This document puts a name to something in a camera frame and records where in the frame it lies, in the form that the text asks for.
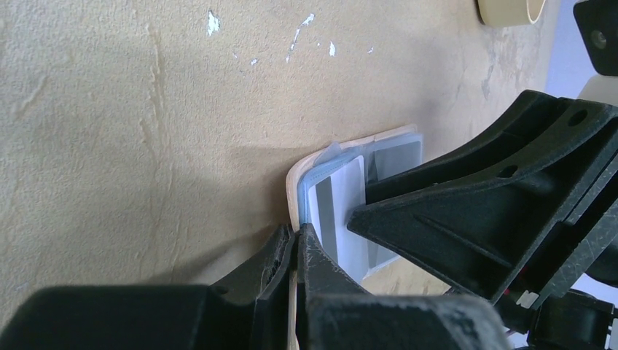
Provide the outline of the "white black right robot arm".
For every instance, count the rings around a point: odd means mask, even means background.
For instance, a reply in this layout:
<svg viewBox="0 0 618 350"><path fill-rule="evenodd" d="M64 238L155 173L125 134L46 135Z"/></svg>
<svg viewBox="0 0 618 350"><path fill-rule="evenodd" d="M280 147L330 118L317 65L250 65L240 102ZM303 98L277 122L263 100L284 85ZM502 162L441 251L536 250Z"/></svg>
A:
<svg viewBox="0 0 618 350"><path fill-rule="evenodd" d="M522 92L487 129L371 184L347 227L493 304L529 349L604 349L617 308L617 104Z"/></svg>

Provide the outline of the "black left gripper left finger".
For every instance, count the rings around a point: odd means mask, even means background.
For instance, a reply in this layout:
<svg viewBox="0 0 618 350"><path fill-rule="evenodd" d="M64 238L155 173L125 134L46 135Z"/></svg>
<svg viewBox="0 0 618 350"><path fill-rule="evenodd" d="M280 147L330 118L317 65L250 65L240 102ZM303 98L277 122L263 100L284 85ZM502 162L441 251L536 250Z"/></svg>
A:
<svg viewBox="0 0 618 350"><path fill-rule="evenodd" d="M1 333L3 349L286 349L295 237L280 226L212 285L41 289Z"/></svg>

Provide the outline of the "grey credit card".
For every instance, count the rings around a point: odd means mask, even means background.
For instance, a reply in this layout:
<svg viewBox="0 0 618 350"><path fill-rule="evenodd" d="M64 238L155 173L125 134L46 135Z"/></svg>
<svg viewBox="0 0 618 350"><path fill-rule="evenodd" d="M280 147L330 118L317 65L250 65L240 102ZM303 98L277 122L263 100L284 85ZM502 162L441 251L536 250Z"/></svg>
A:
<svg viewBox="0 0 618 350"><path fill-rule="evenodd" d="M379 181L409 171L423 162L423 141L413 139L406 141L385 140L375 142L367 153L366 164L366 203L370 198L372 187ZM367 241L369 270L377 271L399 258L399 255L372 241Z"/></svg>

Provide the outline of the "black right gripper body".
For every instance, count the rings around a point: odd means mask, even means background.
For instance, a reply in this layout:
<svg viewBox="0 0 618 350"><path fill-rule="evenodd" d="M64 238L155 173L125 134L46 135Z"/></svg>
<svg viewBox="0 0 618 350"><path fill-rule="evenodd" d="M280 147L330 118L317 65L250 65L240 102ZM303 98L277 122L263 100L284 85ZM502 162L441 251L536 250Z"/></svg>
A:
<svg viewBox="0 0 618 350"><path fill-rule="evenodd" d="M616 157L554 224L496 309L517 333L603 334L615 308L573 289L584 274L617 285Z"/></svg>

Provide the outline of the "beige card holder wallet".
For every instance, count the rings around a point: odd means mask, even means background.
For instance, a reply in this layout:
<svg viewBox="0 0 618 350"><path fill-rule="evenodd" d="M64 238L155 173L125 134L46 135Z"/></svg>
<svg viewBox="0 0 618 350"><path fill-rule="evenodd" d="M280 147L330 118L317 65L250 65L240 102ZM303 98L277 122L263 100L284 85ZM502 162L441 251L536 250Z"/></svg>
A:
<svg viewBox="0 0 618 350"><path fill-rule="evenodd" d="M286 176L293 228L311 224L326 258L359 284L400 257L349 231L346 225L351 212L365 204L368 185L422 162L423 136L413 125L334 142L304 157Z"/></svg>

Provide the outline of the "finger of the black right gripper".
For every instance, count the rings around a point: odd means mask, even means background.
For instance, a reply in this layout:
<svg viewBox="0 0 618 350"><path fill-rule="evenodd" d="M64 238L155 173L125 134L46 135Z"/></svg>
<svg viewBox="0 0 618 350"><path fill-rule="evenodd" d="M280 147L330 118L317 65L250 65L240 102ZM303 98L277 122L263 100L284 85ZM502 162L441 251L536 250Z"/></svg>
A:
<svg viewBox="0 0 618 350"><path fill-rule="evenodd" d="M614 144L528 145L477 173L366 204L347 226L496 302L616 156Z"/></svg>
<svg viewBox="0 0 618 350"><path fill-rule="evenodd" d="M617 116L614 104L525 90L495 122L465 144L409 171L371 184L367 189L367 203L395 198L489 168L529 145L571 107L590 108L593 114L607 109L612 117Z"/></svg>

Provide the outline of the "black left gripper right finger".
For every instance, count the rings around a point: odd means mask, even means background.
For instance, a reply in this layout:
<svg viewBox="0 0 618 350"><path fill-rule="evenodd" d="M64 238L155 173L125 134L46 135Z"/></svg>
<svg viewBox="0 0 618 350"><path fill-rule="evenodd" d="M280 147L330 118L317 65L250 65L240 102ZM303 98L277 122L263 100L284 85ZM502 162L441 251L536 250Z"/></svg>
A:
<svg viewBox="0 0 618 350"><path fill-rule="evenodd" d="M373 295L298 233L296 337L300 349L510 349L500 316L470 295Z"/></svg>

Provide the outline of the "white magnetic stripe card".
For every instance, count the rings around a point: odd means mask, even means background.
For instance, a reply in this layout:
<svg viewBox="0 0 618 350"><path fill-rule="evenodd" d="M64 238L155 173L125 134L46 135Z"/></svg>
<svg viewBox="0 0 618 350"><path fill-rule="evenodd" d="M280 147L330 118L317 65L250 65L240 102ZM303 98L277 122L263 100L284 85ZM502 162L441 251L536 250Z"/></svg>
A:
<svg viewBox="0 0 618 350"><path fill-rule="evenodd" d="M364 158L342 157L309 170L302 178L303 223L314 226L326 252L355 282L369 270L367 239L352 233L352 211L365 204Z"/></svg>

